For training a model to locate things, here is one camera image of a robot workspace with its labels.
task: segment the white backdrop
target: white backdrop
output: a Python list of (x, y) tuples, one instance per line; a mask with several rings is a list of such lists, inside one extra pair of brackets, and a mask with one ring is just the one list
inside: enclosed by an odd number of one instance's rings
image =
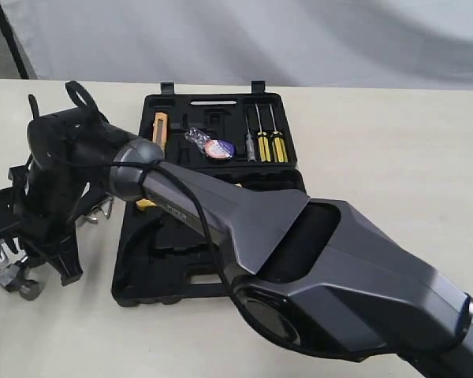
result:
[(41, 79), (473, 88), (473, 0), (2, 0)]

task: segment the table surface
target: table surface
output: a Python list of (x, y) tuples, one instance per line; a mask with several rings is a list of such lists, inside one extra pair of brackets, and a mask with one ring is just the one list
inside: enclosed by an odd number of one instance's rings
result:
[[(157, 84), (85, 83), (110, 122), (136, 132)], [(177, 85), (178, 93), (248, 87)], [(350, 201), (402, 247), (473, 295), (473, 91), (272, 87), (284, 101), (307, 191)], [(0, 80), (0, 188), (28, 156), (27, 95), (72, 105), (62, 82)], [(0, 289), (0, 377), (419, 376), (394, 356), (362, 364), (294, 354), (257, 336), (226, 298), (125, 309), (110, 295), (124, 203), (78, 230), (82, 279), (48, 266), (34, 302)]]

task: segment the tool case latch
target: tool case latch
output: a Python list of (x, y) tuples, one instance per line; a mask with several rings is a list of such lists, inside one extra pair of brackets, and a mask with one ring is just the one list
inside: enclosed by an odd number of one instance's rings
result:
[(264, 80), (253, 80), (251, 81), (251, 92), (252, 93), (265, 93), (266, 83)]
[(175, 95), (175, 83), (173, 81), (164, 81), (161, 83), (162, 95)]

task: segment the black tool case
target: black tool case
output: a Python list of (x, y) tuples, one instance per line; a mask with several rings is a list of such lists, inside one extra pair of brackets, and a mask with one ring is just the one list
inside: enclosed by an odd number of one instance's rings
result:
[[(259, 161), (255, 103), (268, 135), (274, 130), (272, 105), (277, 129), (284, 137), (287, 162)], [(140, 136), (151, 139), (156, 112), (168, 115), (167, 161), (253, 191), (304, 191), (281, 97), (266, 93), (263, 81), (252, 82), (247, 94), (175, 94), (173, 83), (162, 83), (161, 94), (145, 98)], [(248, 161), (246, 114), (258, 161)], [(191, 127), (212, 139), (231, 142), (235, 146), (233, 158), (214, 160), (202, 154), (184, 136)], [(119, 305), (174, 304), (183, 298), (225, 296), (221, 283), (196, 283), (196, 278), (216, 272), (201, 235), (158, 207), (139, 210), (135, 203), (126, 205), (112, 283), (112, 295)]]

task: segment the tool handle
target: tool handle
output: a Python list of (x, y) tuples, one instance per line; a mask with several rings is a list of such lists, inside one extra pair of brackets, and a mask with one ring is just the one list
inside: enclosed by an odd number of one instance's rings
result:
[(259, 159), (261, 161), (271, 161), (270, 155), (270, 144), (265, 132), (258, 134), (258, 145), (259, 145)]
[(285, 141), (280, 132), (272, 134), (272, 151), (274, 153), (274, 161), (277, 163), (287, 163), (287, 153), (285, 151)]
[(255, 161), (255, 148), (254, 141), (252, 140), (252, 135), (249, 132), (245, 138), (245, 145), (247, 146), (247, 160)]

